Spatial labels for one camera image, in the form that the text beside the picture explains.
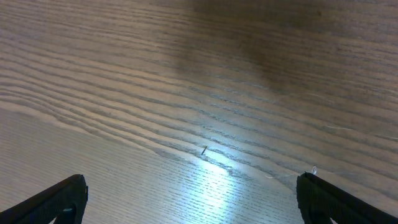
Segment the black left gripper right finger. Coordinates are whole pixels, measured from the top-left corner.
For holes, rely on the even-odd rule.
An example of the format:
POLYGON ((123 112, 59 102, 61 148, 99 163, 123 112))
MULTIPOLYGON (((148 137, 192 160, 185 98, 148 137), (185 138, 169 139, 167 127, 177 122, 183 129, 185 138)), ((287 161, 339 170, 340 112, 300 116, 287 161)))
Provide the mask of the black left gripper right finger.
POLYGON ((397 218, 305 172, 297 177, 297 202, 305 224, 388 224, 397 218))

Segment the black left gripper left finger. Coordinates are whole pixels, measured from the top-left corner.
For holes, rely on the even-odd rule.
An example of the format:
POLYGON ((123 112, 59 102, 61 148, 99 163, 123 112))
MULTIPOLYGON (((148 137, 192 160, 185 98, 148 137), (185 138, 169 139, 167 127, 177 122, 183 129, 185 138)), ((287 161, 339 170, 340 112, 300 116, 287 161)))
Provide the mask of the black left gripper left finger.
POLYGON ((81 224, 88 186, 81 174, 72 175, 1 212, 5 224, 81 224))

